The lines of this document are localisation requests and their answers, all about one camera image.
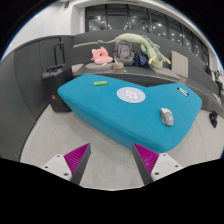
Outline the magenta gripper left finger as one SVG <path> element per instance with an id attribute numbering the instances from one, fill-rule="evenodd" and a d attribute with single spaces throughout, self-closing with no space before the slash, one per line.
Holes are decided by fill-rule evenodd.
<path id="1" fill-rule="evenodd" d="M 42 169 L 79 185 L 91 154 L 89 143 L 82 145 L 66 155 L 56 154 Z"/>

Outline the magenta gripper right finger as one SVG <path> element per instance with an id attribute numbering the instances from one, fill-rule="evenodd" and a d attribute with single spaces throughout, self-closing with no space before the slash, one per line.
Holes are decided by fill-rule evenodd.
<path id="1" fill-rule="evenodd" d="M 182 169 L 167 153 L 157 154 L 137 143 L 132 145 L 132 154 L 145 185 Z"/>

